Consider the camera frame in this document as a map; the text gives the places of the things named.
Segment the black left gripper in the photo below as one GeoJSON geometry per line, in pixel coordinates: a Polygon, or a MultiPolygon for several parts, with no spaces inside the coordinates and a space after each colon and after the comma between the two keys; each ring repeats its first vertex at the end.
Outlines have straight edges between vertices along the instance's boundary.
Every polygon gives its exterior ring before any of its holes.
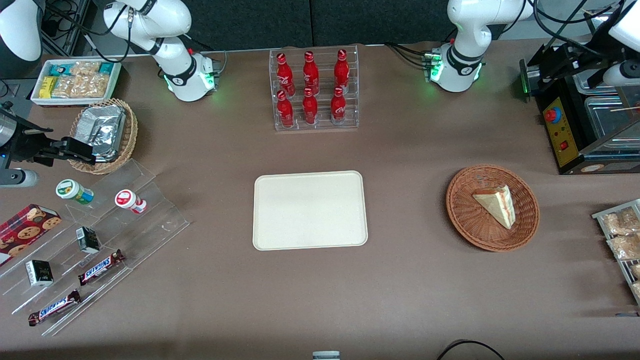
{"type": "Polygon", "coordinates": [[[578,75],[587,70],[596,72],[587,78],[588,85],[600,85],[605,82],[606,71],[621,61],[620,43],[587,43],[586,46],[599,55],[580,50],[563,43],[558,47],[542,45],[537,50],[539,78],[537,85],[552,85],[568,76],[578,75]]]}

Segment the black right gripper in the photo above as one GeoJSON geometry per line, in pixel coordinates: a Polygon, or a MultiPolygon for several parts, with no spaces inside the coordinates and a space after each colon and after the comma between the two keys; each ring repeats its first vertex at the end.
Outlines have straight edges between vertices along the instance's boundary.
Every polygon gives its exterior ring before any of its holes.
{"type": "Polygon", "coordinates": [[[93,147],[73,137],[50,139],[46,133],[54,130],[41,127],[12,111],[13,103],[3,102],[1,119],[13,130],[11,136],[1,141],[1,153],[9,162],[27,162],[52,167],[55,160],[76,161],[89,166],[96,164],[93,147]]]}

